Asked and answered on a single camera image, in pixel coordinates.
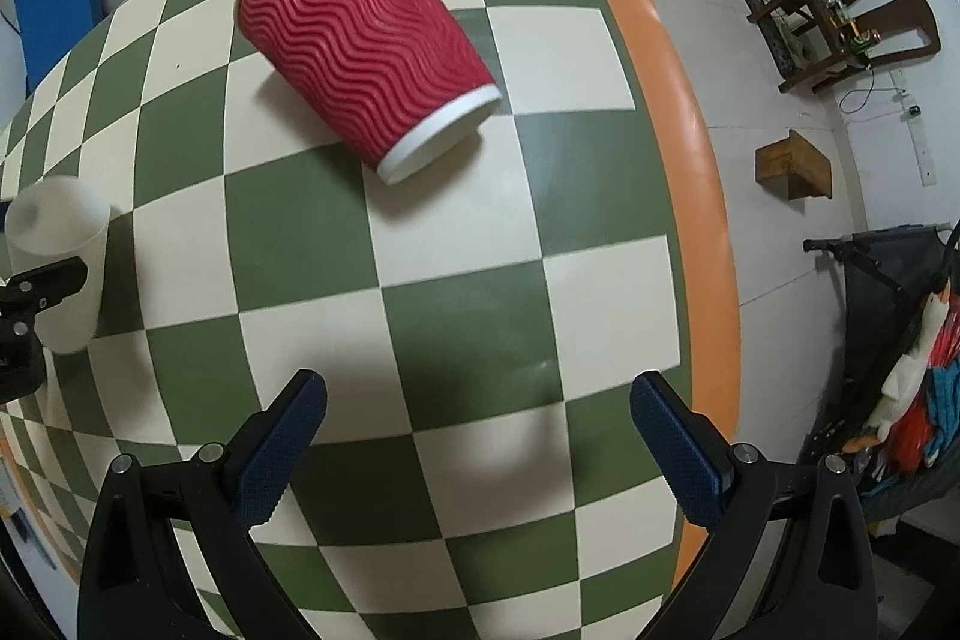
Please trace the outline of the plain white paper cup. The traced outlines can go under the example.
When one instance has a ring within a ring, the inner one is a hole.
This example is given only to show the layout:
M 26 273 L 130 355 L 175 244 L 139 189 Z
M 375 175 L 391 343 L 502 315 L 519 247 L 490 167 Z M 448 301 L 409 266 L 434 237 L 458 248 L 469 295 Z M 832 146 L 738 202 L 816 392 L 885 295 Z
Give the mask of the plain white paper cup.
M 53 354 L 80 353 L 96 335 L 109 221 L 110 204 L 91 185 L 68 175 L 52 175 L 21 190 L 5 214 L 13 273 L 73 257 L 85 262 L 82 289 L 37 315 L 39 341 Z

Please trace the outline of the checkered green cream tablecloth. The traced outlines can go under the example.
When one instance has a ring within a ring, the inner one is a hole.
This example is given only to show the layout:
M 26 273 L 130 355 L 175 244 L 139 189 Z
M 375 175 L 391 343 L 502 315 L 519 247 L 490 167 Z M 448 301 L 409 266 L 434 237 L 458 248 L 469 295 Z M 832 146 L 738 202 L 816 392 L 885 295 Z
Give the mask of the checkered green cream tablecloth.
M 2 191 L 112 206 L 98 331 L 2 432 L 75 575 L 109 463 L 231 437 L 301 369 L 329 413 L 257 548 L 327 638 L 631 638 L 679 510 L 631 380 L 690 392 L 675 220 L 719 177 L 652 0 L 444 0 L 501 106 L 402 184 L 242 39 L 235 0 L 130 0 L 2 133 Z

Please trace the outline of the red blue clothes pile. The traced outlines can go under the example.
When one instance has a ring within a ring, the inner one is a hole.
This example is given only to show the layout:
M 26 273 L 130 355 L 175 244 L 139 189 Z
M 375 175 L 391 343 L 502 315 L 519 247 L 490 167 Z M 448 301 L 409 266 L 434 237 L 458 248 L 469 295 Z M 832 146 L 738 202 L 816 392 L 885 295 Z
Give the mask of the red blue clothes pile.
M 885 455 L 895 473 L 932 468 L 958 435 L 958 305 L 950 304 L 928 369 L 907 414 L 893 427 Z

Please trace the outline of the small wooden stool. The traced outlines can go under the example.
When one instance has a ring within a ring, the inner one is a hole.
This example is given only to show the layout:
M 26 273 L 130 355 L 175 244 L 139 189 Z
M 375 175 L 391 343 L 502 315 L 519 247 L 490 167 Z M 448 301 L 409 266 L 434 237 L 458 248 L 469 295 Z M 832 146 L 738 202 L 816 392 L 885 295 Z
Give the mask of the small wooden stool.
M 791 130 L 786 138 L 755 151 L 755 182 L 786 202 L 832 198 L 832 161 Z

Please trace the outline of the white goose plush toy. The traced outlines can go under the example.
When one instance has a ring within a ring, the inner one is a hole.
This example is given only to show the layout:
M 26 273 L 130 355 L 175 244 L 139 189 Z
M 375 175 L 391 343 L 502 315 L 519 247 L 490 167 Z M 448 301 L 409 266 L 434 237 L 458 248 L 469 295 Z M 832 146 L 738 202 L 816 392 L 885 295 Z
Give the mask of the white goose plush toy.
M 942 291 L 929 294 L 921 314 L 918 336 L 907 352 L 896 359 L 885 378 L 880 399 L 867 417 L 864 432 L 850 438 L 841 447 L 844 455 L 884 443 L 892 427 L 905 416 L 921 388 L 932 348 L 949 313 L 950 291 L 950 284 L 946 284 Z

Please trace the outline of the dark wooden chair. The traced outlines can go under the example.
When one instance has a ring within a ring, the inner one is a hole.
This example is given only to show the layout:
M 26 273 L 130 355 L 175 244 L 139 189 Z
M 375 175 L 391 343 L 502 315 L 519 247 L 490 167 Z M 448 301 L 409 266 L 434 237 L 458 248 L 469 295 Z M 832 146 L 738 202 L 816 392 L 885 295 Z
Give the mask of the dark wooden chair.
M 852 14 L 859 0 L 743 0 L 781 74 L 781 94 L 814 81 L 813 92 L 822 92 L 861 71 L 934 57 L 942 49 L 934 11 L 926 0 L 889 0 L 864 13 Z M 789 50 L 784 32 L 773 19 L 775 11 L 799 14 L 804 19 L 789 34 L 818 31 L 828 53 L 800 67 Z

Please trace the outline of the red ripple paper cup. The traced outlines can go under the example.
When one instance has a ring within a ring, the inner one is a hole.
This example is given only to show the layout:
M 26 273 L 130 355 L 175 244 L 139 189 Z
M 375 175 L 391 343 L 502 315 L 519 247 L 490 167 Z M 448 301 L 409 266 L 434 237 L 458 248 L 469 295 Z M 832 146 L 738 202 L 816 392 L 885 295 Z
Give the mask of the red ripple paper cup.
M 503 99 L 443 0 L 236 0 L 235 18 L 387 185 L 465 140 Z

